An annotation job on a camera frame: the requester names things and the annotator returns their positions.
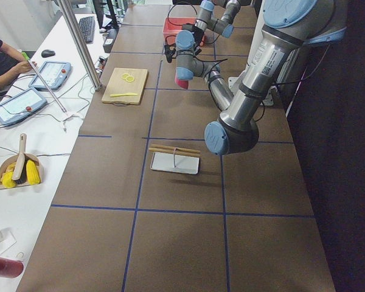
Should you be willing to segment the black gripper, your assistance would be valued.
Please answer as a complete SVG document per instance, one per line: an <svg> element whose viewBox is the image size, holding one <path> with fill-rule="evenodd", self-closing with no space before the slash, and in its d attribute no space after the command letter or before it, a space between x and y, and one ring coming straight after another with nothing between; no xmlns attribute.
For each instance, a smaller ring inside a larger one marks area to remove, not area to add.
<svg viewBox="0 0 365 292"><path fill-rule="evenodd" d="M204 31L194 24L186 23L182 25L181 48L196 49L203 43Z"/></svg>

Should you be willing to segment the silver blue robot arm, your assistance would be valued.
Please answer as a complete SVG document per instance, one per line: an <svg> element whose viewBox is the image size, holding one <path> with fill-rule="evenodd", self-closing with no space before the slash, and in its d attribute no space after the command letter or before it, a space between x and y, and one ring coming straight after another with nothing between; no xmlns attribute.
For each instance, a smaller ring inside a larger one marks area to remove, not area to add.
<svg viewBox="0 0 365 292"><path fill-rule="evenodd" d="M201 1L193 23L182 25L177 34L176 45L183 48L187 41L194 49L201 46L206 30L223 38L230 38L234 31L234 20L243 6L252 6L258 15L262 1Z"/></svg>
<svg viewBox="0 0 365 292"><path fill-rule="evenodd" d="M231 36L240 7L240 1L202 1L192 28L180 31L175 41L175 82L184 88L193 78L203 78L221 111L204 131L206 146L216 155L242 153L256 145L259 130L253 116L292 51L338 41L346 30L347 1L265 1L263 38L232 92L216 62L201 61L196 54L206 30Z"/></svg>

